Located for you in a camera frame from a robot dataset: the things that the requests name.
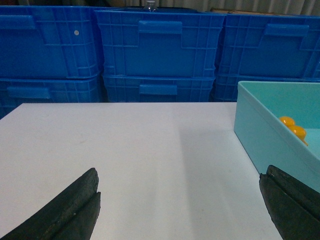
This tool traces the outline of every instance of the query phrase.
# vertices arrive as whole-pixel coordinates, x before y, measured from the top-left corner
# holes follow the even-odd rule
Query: white tabletop
[[[281,240],[235,103],[23,104],[0,120],[0,237],[91,167],[92,240]]]

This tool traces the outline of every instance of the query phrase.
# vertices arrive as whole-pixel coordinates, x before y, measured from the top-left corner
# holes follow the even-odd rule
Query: light blue plastic bin
[[[240,81],[234,132],[259,173],[274,165],[320,192],[320,84]],[[305,128],[306,146],[280,120]]]

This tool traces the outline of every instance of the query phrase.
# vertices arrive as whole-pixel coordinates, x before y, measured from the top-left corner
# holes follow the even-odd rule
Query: yellow ball
[[[291,117],[289,117],[289,116],[282,116],[282,117],[280,117],[279,119],[280,119],[280,121],[281,121],[284,125],[286,125],[287,127],[296,125],[295,120],[293,120],[293,119],[292,119]]]
[[[305,137],[307,135],[306,130],[297,125],[289,126],[288,127],[302,142],[304,142],[305,145],[308,146],[308,144],[305,142]]]

